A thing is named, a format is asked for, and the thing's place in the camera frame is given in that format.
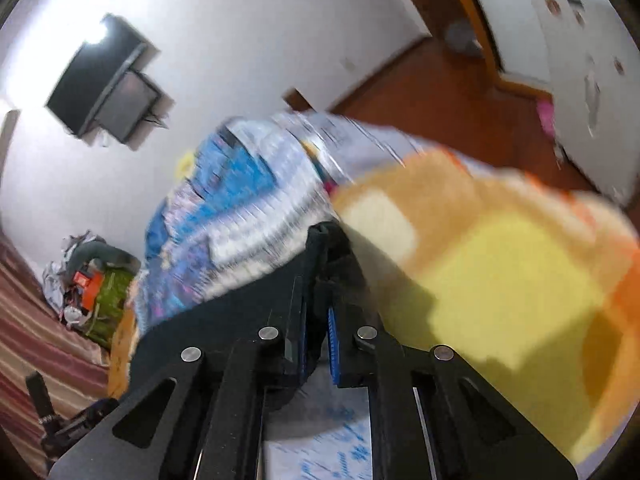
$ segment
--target pile of clothes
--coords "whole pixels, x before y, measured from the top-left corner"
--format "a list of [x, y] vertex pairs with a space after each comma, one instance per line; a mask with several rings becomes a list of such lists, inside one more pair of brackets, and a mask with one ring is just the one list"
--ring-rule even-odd
[[42, 291], [62, 324], [108, 350], [139, 269], [135, 256], [87, 231], [63, 241], [62, 259], [42, 274]]

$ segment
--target pink object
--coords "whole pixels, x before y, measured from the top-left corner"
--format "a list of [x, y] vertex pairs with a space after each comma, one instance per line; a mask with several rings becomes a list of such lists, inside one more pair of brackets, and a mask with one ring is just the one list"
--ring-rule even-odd
[[542, 131], [544, 131], [551, 139], [556, 138], [556, 114], [554, 104], [550, 101], [540, 99], [536, 105], [538, 117]]
[[326, 191], [327, 195], [331, 196], [331, 193], [333, 193], [336, 189], [338, 189], [338, 185], [333, 180], [328, 180], [324, 183], [324, 190]]

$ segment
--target orange object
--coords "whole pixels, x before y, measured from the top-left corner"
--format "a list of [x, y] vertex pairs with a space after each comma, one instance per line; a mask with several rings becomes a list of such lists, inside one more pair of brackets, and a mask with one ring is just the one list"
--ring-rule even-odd
[[91, 282], [91, 278], [85, 276], [82, 272], [78, 271], [74, 275], [74, 283], [80, 285], [80, 287], [85, 288]]
[[104, 274], [96, 272], [92, 278], [89, 279], [87, 286], [82, 288], [82, 307], [89, 312], [94, 310], [95, 298], [100, 292], [102, 282], [104, 281]]
[[124, 314], [111, 340], [111, 366], [107, 395], [119, 399], [129, 387], [129, 363], [138, 343], [136, 314], [130, 308]]

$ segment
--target wall-mounted television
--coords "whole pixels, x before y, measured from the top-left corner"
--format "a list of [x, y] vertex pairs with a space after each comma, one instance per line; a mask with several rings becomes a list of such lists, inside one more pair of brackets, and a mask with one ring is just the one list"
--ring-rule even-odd
[[145, 40], [123, 19], [107, 14], [66, 67], [47, 108], [75, 136], [92, 123], [116, 83], [144, 52]]

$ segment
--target wooden door frame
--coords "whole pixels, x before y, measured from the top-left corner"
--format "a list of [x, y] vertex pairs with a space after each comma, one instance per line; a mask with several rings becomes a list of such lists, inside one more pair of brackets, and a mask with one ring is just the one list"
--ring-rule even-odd
[[[500, 53], [498, 52], [494, 35], [491, 32], [489, 22], [484, 10], [482, 10], [479, 0], [459, 1], [460, 4], [462, 4], [471, 26], [473, 27], [478, 43], [480, 43], [480, 46], [482, 47], [482, 57], [486, 64], [486, 70], [489, 78], [491, 78], [491, 81], [494, 83], [494, 86], [502, 91], [529, 98], [552, 100], [552, 94], [547, 89], [535, 86], [531, 81], [523, 82], [504, 72], [502, 68], [502, 59], [500, 58]], [[420, 12], [420, 14], [422, 15], [427, 27], [431, 29], [430, 17], [425, 15], [424, 12]]]

